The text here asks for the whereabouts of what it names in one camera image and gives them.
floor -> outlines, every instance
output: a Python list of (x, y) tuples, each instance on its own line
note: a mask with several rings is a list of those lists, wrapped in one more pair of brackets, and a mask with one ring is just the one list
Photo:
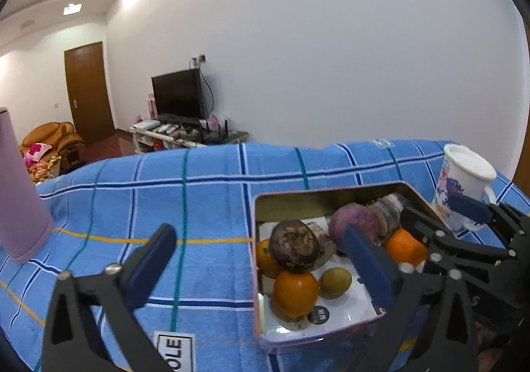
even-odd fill
[(86, 148), (86, 162), (104, 160), (106, 158), (134, 155), (133, 138), (124, 133), (116, 133), (108, 139), (91, 144)]

blue tablecloth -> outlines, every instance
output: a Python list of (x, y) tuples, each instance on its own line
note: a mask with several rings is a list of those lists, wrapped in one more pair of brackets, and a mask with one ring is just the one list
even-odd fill
[[(57, 274), (99, 273), (123, 262), (161, 223), (182, 238), (148, 304), (136, 316), (144, 330), (171, 328), (195, 334), (199, 371), (332, 371), (344, 367), (354, 347), (335, 345), (296, 354), (265, 355), (253, 335), (251, 212), (264, 192), (352, 186), (402, 179), (428, 201), (445, 142), (369, 141), (325, 149), (258, 143), (175, 150), (116, 158), (44, 182), (38, 191), (55, 231), (39, 254), (22, 266), (0, 251), (0, 325), (31, 369), (38, 367), (44, 320)], [(530, 211), (527, 197), (499, 174), (499, 200)], [(485, 228), (463, 239), (500, 246)], [(182, 260), (178, 310), (173, 300)], [(115, 362), (127, 369), (104, 314), (97, 325)]]

pink cylinder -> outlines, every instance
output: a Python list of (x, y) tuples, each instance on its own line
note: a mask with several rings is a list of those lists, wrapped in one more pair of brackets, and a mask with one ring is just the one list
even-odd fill
[(0, 107), (0, 245), (15, 263), (25, 263), (39, 252), (52, 227), (22, 160), (9, 112)]

baseboard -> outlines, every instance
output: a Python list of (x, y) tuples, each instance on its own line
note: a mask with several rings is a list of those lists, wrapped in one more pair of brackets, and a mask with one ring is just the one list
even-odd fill
[(116, 132), (120, 133), (120, 134), (125, 134), (125, 135), (127, 135), (129, 137), (133, 137), (132, 136), (133, 134), (130, 131), (122, 130), (121, 128), (116, 128)]

mug handle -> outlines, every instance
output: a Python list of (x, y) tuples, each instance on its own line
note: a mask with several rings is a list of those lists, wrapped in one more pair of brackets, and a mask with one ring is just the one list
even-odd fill
[[(484, 188), (484, 193), (488, 197), (488, 200), (491, 204), (497, 203), (497, 197), (495, 196), (493, 189), (489, 185), (486, 185), (486, 187)], [(483, 229), (486, 224), (481, 224), (477, 226), (468, 217), (465, 217), (462, 226), (470, 232), (478, 232), (479, 230)]]

